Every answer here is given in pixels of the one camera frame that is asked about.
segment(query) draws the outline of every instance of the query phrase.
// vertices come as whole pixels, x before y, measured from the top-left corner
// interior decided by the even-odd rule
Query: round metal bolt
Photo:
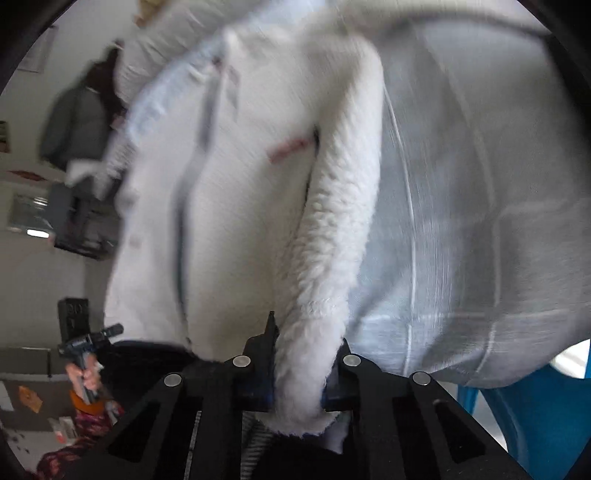
[[[361,363],[361,359],[357,355],[346,355],[343,357],[343,363],[347,367],[358,367]]]
[[[164,377],[164,385],[167,387],[177,387],[182,381],[183,377],[181,377],[179,374],[170,374]]]
[[[234,357],[234,360],[232,360],[232,363],[234,364],[235,367],[240,367],[240,368],[248,367],[248,365],[251,364],[251,358],[246,355],[238,355],[238,356]]]
[[[415,372],[413,373],[413,382],[419,385],[429,385],[431,383],[431,375],[425,372]]]

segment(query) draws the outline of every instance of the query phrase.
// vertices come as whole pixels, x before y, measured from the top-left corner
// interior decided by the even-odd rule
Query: white wall
[[[106,46],[135,28],[137,0],[77,0],[56,22],[57,35],[42,74],[17,70],[0,95],[0,120],[8,121],[10,154],[2,160],[34,164],[44,122],[56,96],[103,56]]]
[[[56,346],[57,302],[85,296],[85,258],[53,248],[46,239],[5,230],[16,191],[35,193],[0,183],[0,347]]]

